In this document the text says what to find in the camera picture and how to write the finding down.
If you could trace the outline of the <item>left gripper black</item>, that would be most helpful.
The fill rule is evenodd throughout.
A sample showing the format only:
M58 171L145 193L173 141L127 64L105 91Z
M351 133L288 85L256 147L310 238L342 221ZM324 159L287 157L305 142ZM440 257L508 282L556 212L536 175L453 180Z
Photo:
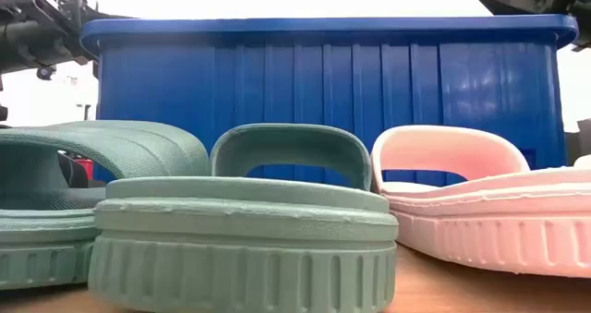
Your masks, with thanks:
M18 0L18 19L55 27L80 27L102 19L121 19L97 10L97 0Z

